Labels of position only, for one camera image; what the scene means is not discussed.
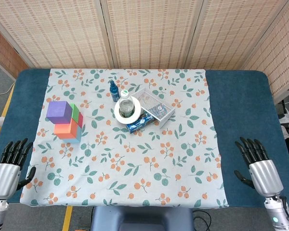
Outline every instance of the woven panel screen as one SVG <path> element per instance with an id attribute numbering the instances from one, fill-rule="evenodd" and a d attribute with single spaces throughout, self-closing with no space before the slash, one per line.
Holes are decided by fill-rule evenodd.
<path id="1" fill-rule="evenodd" d="M 19 72 L 27 69 L 27 64 L 21 59 L 14 48 L 0 34 L 0 66 L 12 77 L 17 78 Z"/>
<path id="2" fill-rule="evenodd" d="M 0 22 L 38 68 L 109 68 L 93 0 L 0 0 Z"/>
<path id="3" fill-rule="evenodd" d="M 289 88 L 289 7 L 266 33 L 244 69 L 266 73 L 273 96 Z"/>
<path id="4" fill-rule="evenodd" d="M 119 68 L 182 67 L 201 4 L 201 0 L 107 0 Z"/>
<path id="5" fill-rule="evenodd" d="M 208 0 L 187 68 L 237 69 L 284 0 Z"/>

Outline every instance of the green block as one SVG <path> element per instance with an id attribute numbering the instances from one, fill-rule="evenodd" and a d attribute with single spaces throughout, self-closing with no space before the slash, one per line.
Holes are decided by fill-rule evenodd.
<path id="1" fill-rule="evenodd" d="M 72 107 L 72 118 L 75 120 L 76 123 L 78 123 L 79 109 L 73 103 L 70 103 L 69 105 Z"/>

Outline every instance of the robotic hand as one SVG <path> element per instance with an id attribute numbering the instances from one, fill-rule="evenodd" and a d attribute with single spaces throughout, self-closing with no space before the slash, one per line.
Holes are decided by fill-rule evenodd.
<path id="1" fill-rule="evenodd" d="M 23 151 L 27 140 L 25 138 L 21 142 L 17 141 L 14 145 L 12 141 L 9 142 L 2 153 L 0 160 L 0 229 L 9 207 L 7 199 L 11 198 L 16 190 L 30 183 L 36 171 L 36 168 L 32 167 L 27 178 L 18 182 L 26 156 L 33 145 L 30 142 Z"/>
<path id="2" fill-rule="evenodd" d="M 265 197 L 264 206 L 273 221 L 274 229 L 289 231 L 289 208 L 286 197 L 279 195 L 284 187 L 273 161 L 268 158 L 264 146 L 258 140 L 245 140 L 243 137 L 240 140 L 244 147 L 237 141 L 235 144 L 242 153 L 252 180 L 243 177 L 238 170 L 235 170 L 235 175 L 242 183 Z"/>

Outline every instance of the plastic water bottle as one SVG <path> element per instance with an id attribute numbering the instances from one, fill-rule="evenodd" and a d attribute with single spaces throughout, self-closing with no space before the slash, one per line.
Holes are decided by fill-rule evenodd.
<path id="1" fill-rule="evenodd" d="M 134 102 L 128 90 L 121 91 L 121 98 L 119 99 L 119 105 L 121 116 L 123 116 L 124 118 L 128 118 L 131 117 L 131 115 L 133 115 L 135 111 Z"/>
<path id="2" fill-rule="evenodd" d="M 110 94 L 112 96 L 113 101 L 117 102 L 119 100 L 120 98 L 119 89 L 113 80 L 110 81 Z"/>

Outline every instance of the white bottle cap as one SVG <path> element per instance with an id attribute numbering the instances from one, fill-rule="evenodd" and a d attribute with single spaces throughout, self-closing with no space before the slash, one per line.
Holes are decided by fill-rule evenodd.
<path id="1" fill-rule="evenodd" d="M 122 99 L 127 99 L 129 97 L 129 91 L 128 90 L 122 90 L 121 91 L 121 98 Z"/>

